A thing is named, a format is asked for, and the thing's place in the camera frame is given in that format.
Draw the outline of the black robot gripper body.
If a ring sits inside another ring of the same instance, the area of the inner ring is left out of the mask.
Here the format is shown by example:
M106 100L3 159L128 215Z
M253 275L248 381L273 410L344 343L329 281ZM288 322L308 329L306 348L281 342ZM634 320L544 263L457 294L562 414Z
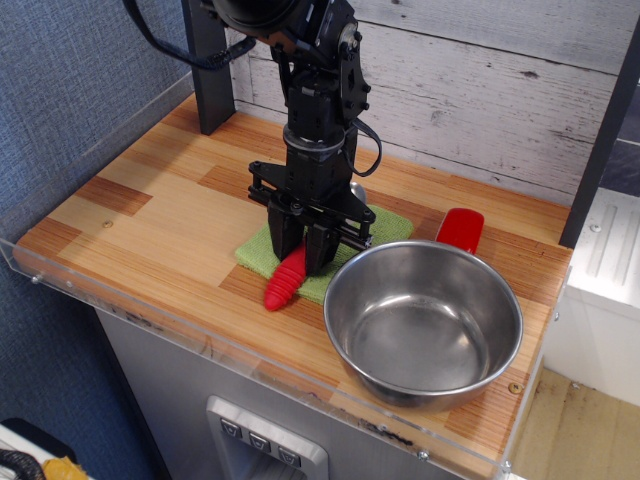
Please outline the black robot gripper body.
M372 165L366 171L358 171L355 159L354 142L288 142L284 165L261 161L249 165L253 176L249 197L266 207L271 200L279 200L286 206L293 201L301 207L341 212L346 202L339 196L350 192L352 177L366 177L376 170Z

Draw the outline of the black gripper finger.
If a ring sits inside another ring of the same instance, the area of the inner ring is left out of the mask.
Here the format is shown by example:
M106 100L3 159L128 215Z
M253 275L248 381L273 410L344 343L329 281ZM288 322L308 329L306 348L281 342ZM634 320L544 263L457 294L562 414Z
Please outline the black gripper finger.
M271 200L267 207L272 249L278 260L284 260L301 243L304 225L289 206Z
M341 243L337 223L315 223L307 228L305 267L307 274L319 274L330 263Z

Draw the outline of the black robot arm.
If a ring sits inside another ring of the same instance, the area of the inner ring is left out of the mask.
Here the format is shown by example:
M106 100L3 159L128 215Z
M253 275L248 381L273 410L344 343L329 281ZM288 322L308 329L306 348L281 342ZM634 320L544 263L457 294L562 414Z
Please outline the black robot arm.
M224 26L269 46L278 65L288 119L286 162L255 161L249 196L266 206L280 260L305 245L305 268L318 274L340 245L371 243L374 213L351 191L359 133L376 133L359 118L371 90L360 60L362 36L346 1L215 1Z

